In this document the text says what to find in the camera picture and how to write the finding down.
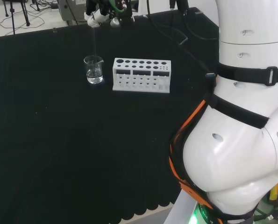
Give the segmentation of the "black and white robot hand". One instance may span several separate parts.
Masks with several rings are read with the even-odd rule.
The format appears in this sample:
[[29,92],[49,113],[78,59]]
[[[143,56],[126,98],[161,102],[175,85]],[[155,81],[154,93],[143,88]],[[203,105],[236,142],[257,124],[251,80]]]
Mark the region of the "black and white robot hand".
[[134,22],[130,0],[87,0],[84,19],[92,28],[110,22],[112,27]]

